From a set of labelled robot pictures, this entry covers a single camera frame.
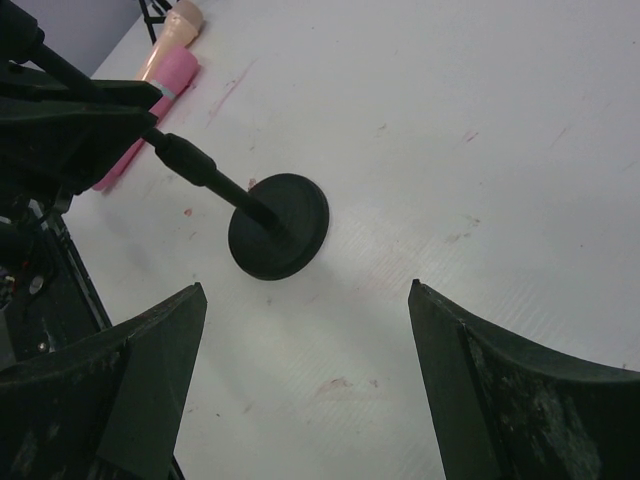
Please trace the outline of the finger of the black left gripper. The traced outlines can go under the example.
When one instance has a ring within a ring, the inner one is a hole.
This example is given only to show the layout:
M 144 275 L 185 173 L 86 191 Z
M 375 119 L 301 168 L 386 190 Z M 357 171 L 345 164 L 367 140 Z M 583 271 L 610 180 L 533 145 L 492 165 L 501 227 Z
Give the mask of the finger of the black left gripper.
M 79 195 L 155 124 L 138 107 L 3 104 L 1 185 L 29 195 Z
M 151 108 L 162 93 L 144 81 L 92 80 L 103 91 L 110 104 Z M 94 100 L 83 96 L 77 88 L 68 88 L 44 71 L 24 67 L 14 62 L 1 62 L 1 96 L 23 101 L 82 102 Z

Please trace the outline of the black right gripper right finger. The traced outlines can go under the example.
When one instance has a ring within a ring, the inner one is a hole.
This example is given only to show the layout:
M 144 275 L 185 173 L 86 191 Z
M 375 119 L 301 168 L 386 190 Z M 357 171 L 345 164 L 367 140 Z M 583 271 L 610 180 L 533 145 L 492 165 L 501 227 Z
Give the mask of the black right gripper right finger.
M 446 478 L 638 478 L 638 372 L 544 347 L 419 280 L 408 306 Z

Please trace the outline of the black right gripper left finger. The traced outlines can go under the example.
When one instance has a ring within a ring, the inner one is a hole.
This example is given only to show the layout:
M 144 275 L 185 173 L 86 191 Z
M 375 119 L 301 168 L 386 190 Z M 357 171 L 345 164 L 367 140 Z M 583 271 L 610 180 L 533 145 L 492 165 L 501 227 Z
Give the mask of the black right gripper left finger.
M 2 478 L 169 478 L 206 309 L 194 283 L 3 370 Z

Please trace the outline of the pink toy microphone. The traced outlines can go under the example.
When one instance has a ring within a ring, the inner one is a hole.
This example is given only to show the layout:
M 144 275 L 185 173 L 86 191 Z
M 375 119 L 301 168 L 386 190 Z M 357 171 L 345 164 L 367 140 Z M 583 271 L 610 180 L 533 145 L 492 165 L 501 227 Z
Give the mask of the pink toy microphone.
M 159 121 L 164 118 L 175 100 L 191 84 L 199 69 L 197 58 L 186 47 L 175 47 L 164 57 L 150 77 L 150 84 L 162 93 L 162 97 L 150 108 L 150 112 Z M 143 144 L 143 139 L 137 140 L 111 170 L 93 186 L 93 189 L 104 191 L 112 188 L 125 173 Z

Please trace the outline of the black round-base clamp stand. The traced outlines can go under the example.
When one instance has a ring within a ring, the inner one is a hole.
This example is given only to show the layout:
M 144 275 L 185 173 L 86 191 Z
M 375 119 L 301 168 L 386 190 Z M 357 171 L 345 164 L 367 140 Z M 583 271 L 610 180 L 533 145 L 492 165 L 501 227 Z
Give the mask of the black round-base clamp stand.
M 44 71 L 68 88 L 77 88 L 83 96 L 93 95 L 94 100 L 31 102 L 1 96 L 1 106 L 115 105 L 93 86 L 93 79 L 49 48 L 37 20 L 11 1 L 1 5 L 2 61 Z M 329 226 L 329 205 L 318 185 L 306 177 L 283 173 L 245 190 L 224 175 L 205 152 L 178 135 L 160 131 L 157 124 L 156 117 L 155 126 L 139 139 L 149 144 L 162 163 L 178 176 L 211 190 L 232 205 L 228 245 L 244 272 L 260 280 L 280 280 L 297 273 L 315 257 Z M 77 196 L 63 190 L 54 195 L 29 195 L 4 188 L 58 212 L 67 211 L 71 199 Z

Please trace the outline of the black robot base mounting bar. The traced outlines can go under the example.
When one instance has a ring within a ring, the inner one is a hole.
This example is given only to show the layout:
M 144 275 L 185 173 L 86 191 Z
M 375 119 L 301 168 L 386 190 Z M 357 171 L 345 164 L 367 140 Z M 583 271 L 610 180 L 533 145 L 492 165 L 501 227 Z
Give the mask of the black robot base mounting bar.
M 111 327 L 66 224 L 24 198 L 1 200 L 1 368 Z

